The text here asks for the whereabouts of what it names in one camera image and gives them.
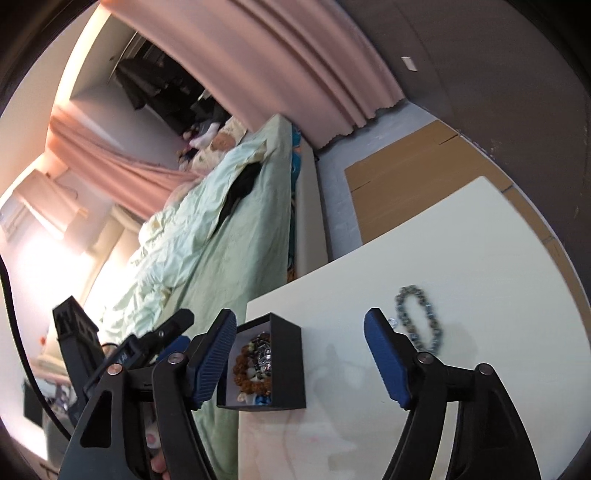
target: blue clamp pad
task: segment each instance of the blue clamp pad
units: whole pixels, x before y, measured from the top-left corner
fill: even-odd
[[[411,404],[408,371],[389,338],[390,335],[400,334],[392,331],[379,309],[367,312],[363,332],[390,398],[396,400],[404,410],[408,410]]]

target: white sock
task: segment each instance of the white sock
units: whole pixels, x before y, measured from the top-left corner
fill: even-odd
[[[219,130],[219,128],[219,123],[212,123],[211,125],[209,125],[207,132],[201,135],[201,137],[193,138],[189,142],[189,145],[191,145],[193,148],[197,148],[198,150],[203,150],[204,148],[207,148],[217,135],[217,131]]]

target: floor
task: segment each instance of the floor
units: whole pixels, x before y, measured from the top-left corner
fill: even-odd
[[[345,169],[434,120],[433,115],[404,100],[365,127],[318,152],[316,169],[323,197],[329,260],[362,245]]]

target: pillow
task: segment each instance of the pillow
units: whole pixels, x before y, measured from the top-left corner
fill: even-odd
[[[231,149],[246,135],[246,127],[240,120],[231,117],[207,148],[200,150],[191,162],[191,170],[207,175],[217,167]]]

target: desk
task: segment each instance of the desk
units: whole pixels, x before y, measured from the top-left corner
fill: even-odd
[[[241,480],[379,480],[406,412],[387,395],[363,316],[394,316],[402,286],[423,288],[444,330],[439,358],[493,365],[530,436],[542,478],[556,478],[591,429],[591,352],[575,303],[533,231],[480,177],[319,270],[248,304],[301,326],[306,410],[240,413]],[[410,316],[428,335],[423,311]],[[452,448],[449,404],[434,479]]]

